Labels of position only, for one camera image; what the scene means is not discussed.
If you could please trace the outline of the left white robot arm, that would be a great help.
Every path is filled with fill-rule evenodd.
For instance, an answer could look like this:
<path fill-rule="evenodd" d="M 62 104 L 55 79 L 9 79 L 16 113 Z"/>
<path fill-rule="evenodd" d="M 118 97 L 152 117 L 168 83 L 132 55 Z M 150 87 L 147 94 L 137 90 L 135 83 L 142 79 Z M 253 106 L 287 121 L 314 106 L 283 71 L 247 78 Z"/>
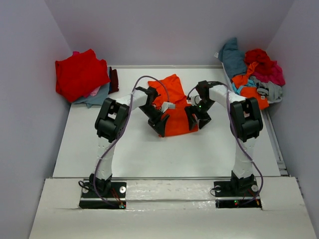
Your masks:
<path fill-rule="evenodd" d="M 110 192 L 115 145 L 123 136 L 133 110 L 139 108 L 149 118 L 149 126 L 159 136 L 164 136 L 169 116 L 155 107 L 154 101 L 158 96 L 153 87 L 137 87 L 125 97 L 104 100 L 95 121 L 98 136 L 97 164 L 89 177 L 90 187 L 98 197 L 106 197 Z"/>

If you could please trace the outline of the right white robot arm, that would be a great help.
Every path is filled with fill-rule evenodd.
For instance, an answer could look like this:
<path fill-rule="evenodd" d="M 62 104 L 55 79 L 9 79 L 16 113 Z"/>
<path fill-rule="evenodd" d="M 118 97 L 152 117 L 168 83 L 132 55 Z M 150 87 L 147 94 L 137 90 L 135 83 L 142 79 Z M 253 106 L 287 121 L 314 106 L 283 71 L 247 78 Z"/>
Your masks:
<path fill-rule="evenodd" d="M 208 110 L 214 103 L 224 106 L 228 113 L 230 129 L 236 140 L 235 163 L 228 181 L 216 181 L 213 195 L 216 197 L 241 197 L 251 190 L 258 190 L 252 159 L 254 146 L 263 121 L 256 98 L 240 96 L 218 81 L 201 81 L 195 88 L 198 97 L 187 97 L 191 105 L 185 107 L 190 130 L 202 129 L 210 121 Z"/>

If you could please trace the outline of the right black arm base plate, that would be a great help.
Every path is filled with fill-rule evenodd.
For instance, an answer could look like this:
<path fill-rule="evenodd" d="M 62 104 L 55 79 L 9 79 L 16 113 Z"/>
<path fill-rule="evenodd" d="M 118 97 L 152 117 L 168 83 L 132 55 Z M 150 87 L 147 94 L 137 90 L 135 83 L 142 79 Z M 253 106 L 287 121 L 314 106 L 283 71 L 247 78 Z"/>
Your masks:
<path fill-rule="evenodd" d="M 215 181 L 210 194 L 215 197 L 217 209 L 262 208 L 260 197 L 256 194 L 259 188 L 255 181 L 248 188 L 235 192 L 230 181 Z"/>

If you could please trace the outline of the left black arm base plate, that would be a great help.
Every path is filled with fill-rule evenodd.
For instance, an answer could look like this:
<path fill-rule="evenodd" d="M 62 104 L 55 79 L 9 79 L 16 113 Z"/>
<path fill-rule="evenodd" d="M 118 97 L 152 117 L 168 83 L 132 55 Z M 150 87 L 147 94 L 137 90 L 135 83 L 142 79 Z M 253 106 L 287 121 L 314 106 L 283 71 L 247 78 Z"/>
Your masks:
<path fill-rule="evenodd" d="M 94 187 L 88 180 L 78 182 L 81 187 L 79 208 L 81 209 L 106 209 L 124 210 L 126 209 L 127 183 L 123 181 L 111 182 L 111 188 L 106 193 L 99 193 L 98 196 Z"/>

